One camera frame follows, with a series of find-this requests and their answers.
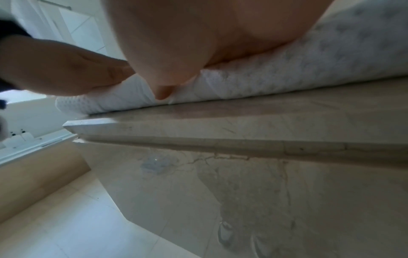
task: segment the dark sleeve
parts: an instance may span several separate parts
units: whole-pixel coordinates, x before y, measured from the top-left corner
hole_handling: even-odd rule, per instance
[[[15,21],[0,20],[0,41],[11,35],[30,36],[23,28],[21,28]],[[16,90],[16,88],[0,78],[0,92]],[[0,100],[0,109],[6,108],[6,102]]]

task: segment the tile floor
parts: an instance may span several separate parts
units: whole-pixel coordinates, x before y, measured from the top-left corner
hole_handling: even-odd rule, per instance
[[[128,222],[89,172],[0,225],[1,258],[197,258]]]

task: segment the marble ledge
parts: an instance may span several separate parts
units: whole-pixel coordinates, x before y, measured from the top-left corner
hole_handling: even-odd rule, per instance
[[[113,112],[68,121],[88,140],[248,140],[408,144],[408,80]]]

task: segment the white towel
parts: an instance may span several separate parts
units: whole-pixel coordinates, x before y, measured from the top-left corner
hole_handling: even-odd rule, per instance
[[[109,90],[60,97],[62,112],[96,114],[155,105],[237,99],[408,74],[408,1],[368,0],[323,18],[304,37],[271,51],[203,69],[156,101],[134,75]]]

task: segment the skin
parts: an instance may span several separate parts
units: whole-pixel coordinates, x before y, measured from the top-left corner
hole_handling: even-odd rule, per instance
[[[77,96],[133,74],[126,61],[57,41],[9,36],[0,42],[0,78],[22,90]]]
[[[199,71],[307,32],[333,0],[103,0],[119,44],[157,99]]]

